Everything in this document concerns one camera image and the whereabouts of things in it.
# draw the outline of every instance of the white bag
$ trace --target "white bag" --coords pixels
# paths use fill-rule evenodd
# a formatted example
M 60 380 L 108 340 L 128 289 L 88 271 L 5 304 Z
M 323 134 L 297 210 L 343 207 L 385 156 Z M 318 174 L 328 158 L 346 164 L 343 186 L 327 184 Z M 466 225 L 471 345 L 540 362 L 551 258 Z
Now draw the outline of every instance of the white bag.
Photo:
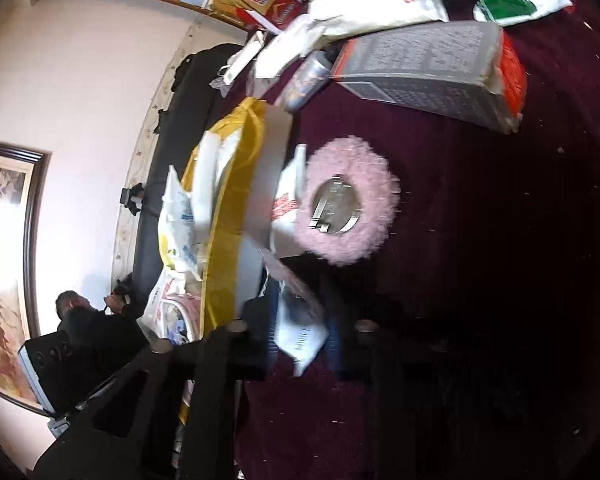
M 198 156 L 193 169 L 190 204 L 193 213 L 197 280 L 202 280 L 207 260 L 207 243 L 214 218 L 214 205 L 218 196 L 224 169 L 234 156 L 240 142 L 242 128 L 224 140 L 219 134 L 206 131 L 198 145 Z
M 175 168 L 169 166 L 167 184 L 162 197 L 162 210 L 158 218 L 160 257 L 167 267 L 177 272 L 189 271 L 197 275 L 195 247 L 194 221 L 189 195 L 182 189 Z
M 329 336 L 324 306 L 306 283 L 270 251 L 260 247 L 260 252 L 269 276 L 280 283 L 274 342 L 293 358 L 294 375 L 301 376 Z
M 448 22 L 440 0 L 314 0 L 302 56 L 331 41 L 415 23 Z

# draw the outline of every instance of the pink fluffy rug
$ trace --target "pink fluffy rug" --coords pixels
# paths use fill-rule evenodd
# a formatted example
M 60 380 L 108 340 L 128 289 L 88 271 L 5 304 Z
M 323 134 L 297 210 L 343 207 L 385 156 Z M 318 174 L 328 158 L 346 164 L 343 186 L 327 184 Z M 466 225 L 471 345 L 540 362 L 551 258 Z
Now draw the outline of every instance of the pink fluffy rug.
M 343 175 L 353 184 L 362 204 L 358 222 L 350 231 L 339 235 L 309 228 L 314 195 L 320 185 L 335 174 Z M 296 217 L 296 239 L 331 264 L 352 264 L 368 257 L 387 238 L 399 194 L 398 179 L 389 172 L 386 159 L 374 153 L 364 140 L 358 137 L 332 140 L 309 159 L 306 190 Z

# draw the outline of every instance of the black couch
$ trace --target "black couch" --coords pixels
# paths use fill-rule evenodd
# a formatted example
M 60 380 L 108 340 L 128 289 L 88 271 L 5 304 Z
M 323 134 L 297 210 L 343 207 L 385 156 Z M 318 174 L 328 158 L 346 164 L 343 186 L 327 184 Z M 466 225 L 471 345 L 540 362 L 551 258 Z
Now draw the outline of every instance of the black couch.
M 169 165 L 173 164 L 182 175 L 191 151 L 200 142 L 205 130 L 228 111 L 220 92 L 211 88 L 209 82 L 216 78 L 220 67 L 238 50 L 238 45 L 220 44 L 190 54 L 176 71 L 171 88 L 173 99 L 169 109 L 160 112 L 160 122 L 155 131 L 158 142 L 154 160 L 144 183 L 131 290 L 135 304 L 146 304 L 162 271 L 158 253 L 158 213 L 162 208 Z

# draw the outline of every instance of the wooden frame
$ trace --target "wooden frame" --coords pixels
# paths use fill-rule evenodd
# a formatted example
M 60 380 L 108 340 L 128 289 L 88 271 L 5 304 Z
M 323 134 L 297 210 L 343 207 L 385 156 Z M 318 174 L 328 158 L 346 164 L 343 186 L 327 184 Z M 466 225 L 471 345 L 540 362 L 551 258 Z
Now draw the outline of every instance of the wooden frame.
M 11 271 L 8 276 L 11 281 L 7 280 L 5 288 L 0 288 L 0 396 L 41 414 L 45 412 L 29 388 L 18 362 L 17 351 L 25 339 L 40 335 L 36 309 L 35 251 L 38 208 L 47 159 L 45 153 L 0 143 L 0 208 L 6 203 L 8 207 L 2 209 L 8 211 L 8 217 L 5 218 L 9 219 L 6 222 L 8 227 L 5 227 L 5 221 L 0 216 L 0 240 L 16 240 L 10 247 L 13 253 L 8 252 L 7 256 L 2 257 L 2 266 L 5 260 L 11 264 L 13 258 L 22 259 L 22 272 Z M 10 228 L 14 229 L 13 233 L 9 231 L 10 236 L 5 237 L 4 231 Z M 20 240 L 22 252 L 17 247 Z

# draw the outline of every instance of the yellow bag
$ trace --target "yellow bag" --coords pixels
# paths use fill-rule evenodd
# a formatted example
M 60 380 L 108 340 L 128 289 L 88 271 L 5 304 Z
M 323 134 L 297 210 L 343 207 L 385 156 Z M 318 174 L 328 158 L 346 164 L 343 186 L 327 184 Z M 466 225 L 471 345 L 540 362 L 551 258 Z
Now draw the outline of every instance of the yellow bag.
M 244 301 L 258 293 L 262 254 L 249 240 L 268 246 L 291 123 L 291 115 L 283 110 L 247 97 L 210 129 L 222 139 L 240 128 L 242 135 L 224 170 L 214 208 L 202 285 L 201 336 L 235 319 Z M 182 177 L 187 190 L 197 154 L 193 150 Z

